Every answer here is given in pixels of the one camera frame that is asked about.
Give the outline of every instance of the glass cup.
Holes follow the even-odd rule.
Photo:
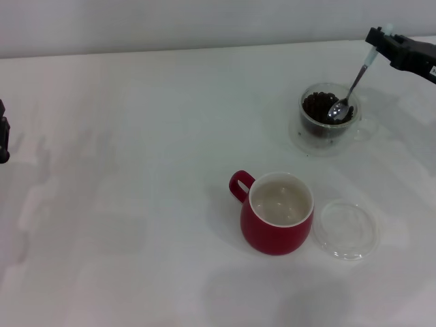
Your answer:
[[[354,107],[352,119],[339,125],[323,124],[312,119],[302,107],[305,98],[314,92],[333,93],[338,99],[343,99],[348,94],[348,88],[334,83],[319,83],[309,87],[298,99],[298,112],[291,116],[290,138],[298,148],[311,155],[336,155],[354,141],[358,132],[356,122],[362,116],[360,103],[351,94],[348,103]]]

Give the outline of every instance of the spoon bowl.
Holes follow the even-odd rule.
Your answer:
[[[348,114],[348,97],[337,101],[328,111],[328,116],[334,121],[342,121]]]

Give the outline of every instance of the spoon handle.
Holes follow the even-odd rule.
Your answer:
[[[359,74],[357,74],[357,77],[354,80],[352,87],[349,88],[346,99],[348,99],[350,97],[350,95],[353,93],[354,88],[359,83],[360,79],[362,78],[363,74],[365,74],[367,69],[368,69],[367,65],[363,65],[362,68],[360,68]]]

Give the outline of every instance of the white tabletop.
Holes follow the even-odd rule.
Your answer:
[[[424,40],[436,43],[436,37]],[[358,87],[379,123],[320,159],[285,126],[316,82],[348,84],[369,45],[0,60],[11,128],[0,166],[7,327],[416,327],[436,321],[436,86],[378,58]],[[380,228],[359,262],[313,239],[272,257],[244,240],[237,170],[280,170],[318,205]]]

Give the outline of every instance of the mug rim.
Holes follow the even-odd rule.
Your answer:
[[[302,219],[302,220],[300,220],[298,223],[293,223],[292,225],[277,225],[277,224],[275,224],[275,223],[270,223],[270,222],[266,221],[265,219],[263,219],[262,217],[260,217],[260,216],[258,215],[258,213],[256,212],[256,210],[254,209],[253,204],[251,203],[251,197],[252,197],[252,195],[253,195],[252,189],[256,188],[256,187],[257,187],[257,184],[259,184],[260,181],[262,181],[262,179],[265,179],[266,177],[269,177],[269,176],[271,176],[271,175],[281,175],[281,176],[286,175],[286,176],[294,177],[297,181],[299,181],[300,183],[302,183],[302,184],[304,185],[304,187],[306,188],[306,190],[309,192],[309,194],[310,194],[310,196],[311,196],[311,198],[310,198],[311,205],[310,205],[309,212],[307,213],[307,215],[305,216],[305,218]],[[250,190],[249,190],[248,199],[249,199],[249,203],[250,203],[250,208],[251,208],[251,210],[253,211],[253,213],[256,215],[257,218],[259,218],[259,219],[262,220],[264,223],[266,223],[266,224],[268,224],[268,225],[270,225],[270,226],[279,227],[279,228],[290,228],[290,227],[295,227],[295,226],[298,226],[298,225],[304,223],[304,222],[305,222],[305,221],[306,221],[306,220],[311,216],[311,214],[313,213],[313,209],[314,209],[314,207],[315,207],[315,200],[314,200],[314,198],[313,198],[313,193],[312,193],[311,188],[310,188],[310,187],[309,187],[309,186],[308,186],[304,181],[302,181],[300,178],[298,178],[298,177],[295,176],[294,174],[291,174],[290,172],[269,172],[269,173],[267,173],[267,174],[262,175],[261,177],[259,177],[258,179],[256,179],[256,180],[254,181],[254,183],[251,185]]]

